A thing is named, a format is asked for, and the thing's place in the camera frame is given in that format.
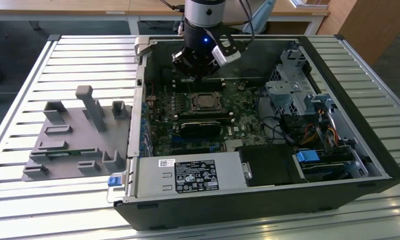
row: floor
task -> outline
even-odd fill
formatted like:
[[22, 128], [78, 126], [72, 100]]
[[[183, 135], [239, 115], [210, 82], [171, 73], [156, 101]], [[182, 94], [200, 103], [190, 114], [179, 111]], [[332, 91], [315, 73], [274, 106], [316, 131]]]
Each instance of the floor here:
[[[156, 23], [155, 28], [140, 24], [140, 33], [175, 34], [172, 23]], [[26, 81], [38, 56], [51, 34], [62, 35], [130, 35], [123, 21], [51, 21], [40, 22], [35, 31], [26, 21], [0, 21], [0, 69], [6, 75], [0, 83], [0, 123], [12, 105], [16, 93]], [[400, 98], [400, 37], [372, 66], [390, 88]]]

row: white sticker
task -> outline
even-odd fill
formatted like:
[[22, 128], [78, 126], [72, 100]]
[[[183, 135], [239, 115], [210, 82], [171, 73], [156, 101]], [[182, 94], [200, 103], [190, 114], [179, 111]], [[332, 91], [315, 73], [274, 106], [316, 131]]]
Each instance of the white sticker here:
[[174, 167], [175, 166], [175, 159], [160, 159], [159, 160], [159, 167]]
[[126, 11], [107, 11], [107, 14], [127, 14]]

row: table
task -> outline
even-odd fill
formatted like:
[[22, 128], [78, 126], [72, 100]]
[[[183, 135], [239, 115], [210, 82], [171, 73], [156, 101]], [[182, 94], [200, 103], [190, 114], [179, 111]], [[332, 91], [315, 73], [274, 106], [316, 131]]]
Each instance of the table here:
[[[299, 9], [278, 0], [270, 22], [310, 22], [306, 34], [315, 35], [327, 9]], [[171, 0], [183, 4], [184, 0]], [[140, 34], [139, 21], [179, 21], [182, 14], [159, 0], [0, 0], [0, 21], [128, 21], [132, 35]]]
[[[400, 100], [352, 47], [334, 36], [308, 37], [400, 165]], [[0, 125], [0, 239], [385, 239], [400, 236], [400, 184], [338, 210], [135, 231], [107, 202], [107, 176], [20, 181], [48, 100], [82, 107], [75, 92], [92, 85], [103, 106], [134, 102], [135, 36], [62, 36], [50, 40]], [[318, 87], [327, 92], [316, 72]]]
[[[168, 2], [172, 5], [184, 4], [184, 0]], [[304, 34], [315, 35], [328, 15], [326, 8], [296, 8], [291, 0], [276, 0], [268, 22], [310, 22]], [[139, 21], [180, 21], [182, 14], [172, 11], [159, 0], [131, 0], [127, 20], [131, 34], [139, 35]]]
[[131, 0], [0, 0], [0, 21], [127, 21]]

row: aluminum table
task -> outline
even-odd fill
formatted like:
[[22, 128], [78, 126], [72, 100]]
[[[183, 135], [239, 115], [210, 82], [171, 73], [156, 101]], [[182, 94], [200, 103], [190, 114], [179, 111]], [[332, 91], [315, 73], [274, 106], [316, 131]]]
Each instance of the aluminum table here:
[[[50, 100], [82, 107], [78, 85], [103, 106], [134, 102], [136, 36], [50, 40], [0, 125], [0, 239], [385, 239], [400, 237], [400, 184], [340, 209], [160, 231], [136, 231], [107, 201], [107, 176], [23, 182]], [[400, 100], [344, 40], [308, 37], [400, 164]], [[323, 92], [326, 86], [319, 81]]]

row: blue latch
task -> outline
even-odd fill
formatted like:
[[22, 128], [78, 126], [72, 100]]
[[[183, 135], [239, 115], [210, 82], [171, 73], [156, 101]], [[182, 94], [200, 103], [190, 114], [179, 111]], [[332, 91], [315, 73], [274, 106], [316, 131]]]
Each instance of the blue latch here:
[[296, 158], [300, 163], [320, 161], [319, 155], [315, 150], [299, 151], [299, 153], [296, 153]]
[[111, 176], [108, 178], [108, 187], [122, 186], [122, 176]]

